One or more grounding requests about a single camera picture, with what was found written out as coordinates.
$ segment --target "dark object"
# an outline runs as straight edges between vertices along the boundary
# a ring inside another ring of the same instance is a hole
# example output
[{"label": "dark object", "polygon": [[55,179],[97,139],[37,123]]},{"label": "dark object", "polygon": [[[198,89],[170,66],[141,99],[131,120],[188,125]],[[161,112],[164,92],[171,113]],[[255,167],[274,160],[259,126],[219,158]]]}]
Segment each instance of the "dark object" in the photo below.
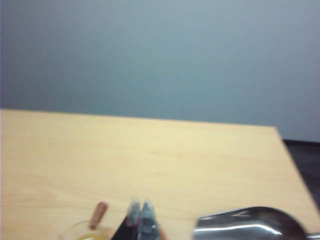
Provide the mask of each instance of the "dark object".
[{"label": "dark object", "polygon": [[198,218],[193,240],[320,240],[276,208],[253,206]]},{"label": "dark object", "polygon": [[158,223],[154,207],[149,200],[143,204],[140,213],[137,240],[160,240]]},{"label": "dark object", "polygon": [[320,142],[283,141],[320,209]]},{"label": "dark object", "polygon": [[137,239],[137,226],[128,225],[128,219],[125,217],[111,240],[135,240]]}]

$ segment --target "dark floor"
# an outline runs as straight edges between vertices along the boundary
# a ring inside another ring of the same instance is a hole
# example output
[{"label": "dark floor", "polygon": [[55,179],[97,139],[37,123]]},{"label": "dark floor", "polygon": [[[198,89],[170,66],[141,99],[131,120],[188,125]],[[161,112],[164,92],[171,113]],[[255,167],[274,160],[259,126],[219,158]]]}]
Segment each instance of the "dark floor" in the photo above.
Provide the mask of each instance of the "dark floor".
[{"label": "dark floor", "polygon": [[284,140],[320,209],[320,143]]}]

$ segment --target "yellow liquid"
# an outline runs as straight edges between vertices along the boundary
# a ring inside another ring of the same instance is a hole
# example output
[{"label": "yellow liquid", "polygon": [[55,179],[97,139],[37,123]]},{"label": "yellow liquid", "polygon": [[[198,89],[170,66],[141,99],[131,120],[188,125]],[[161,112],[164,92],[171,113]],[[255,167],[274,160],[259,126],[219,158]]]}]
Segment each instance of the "yellow liquid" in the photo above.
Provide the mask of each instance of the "yellow liquid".
[{"label": "yellow liquid", "polygon": [[87,234],[77,238],[77,240],[106,240],[106,238],[99,234]]}]

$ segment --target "wooden handle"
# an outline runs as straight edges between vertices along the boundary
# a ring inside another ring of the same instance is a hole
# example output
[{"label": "wooden handle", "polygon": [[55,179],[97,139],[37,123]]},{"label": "wooden handle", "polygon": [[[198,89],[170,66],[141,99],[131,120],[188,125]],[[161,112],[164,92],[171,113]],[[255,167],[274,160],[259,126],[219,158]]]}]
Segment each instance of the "wooden handle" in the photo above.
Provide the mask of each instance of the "wooden handle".
[{"label": "wooden handle", "polygon": [[108,208],[108,204],[104,201],[99,202],[96,205],[95,210],[94,210],[92,217],[91,217],[91,220],[90,220],[89,227],[91,230],[97,229],[97,226],[100,223],[102,217],[104,216],[107,208]]},{"label": "wooden handle", "polygon": [[159,233],[160,233],[161,240],[167,240],[167,236],[161,227],[159,227]]}]

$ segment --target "wood grain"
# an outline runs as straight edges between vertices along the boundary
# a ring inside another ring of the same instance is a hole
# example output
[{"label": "wood grain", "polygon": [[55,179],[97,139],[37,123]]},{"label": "wood grain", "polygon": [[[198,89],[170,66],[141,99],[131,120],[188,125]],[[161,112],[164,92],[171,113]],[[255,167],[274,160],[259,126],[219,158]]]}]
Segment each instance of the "wood grain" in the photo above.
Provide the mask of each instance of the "wood grain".
[{"label": "wood grain", "polygon": [[256,205],[320,231],[274,127],[1,111],[3,239],[55,240],[100,201],[115,230],[132,196],[153,202],[168,240],[191,239],[198,216]]}]

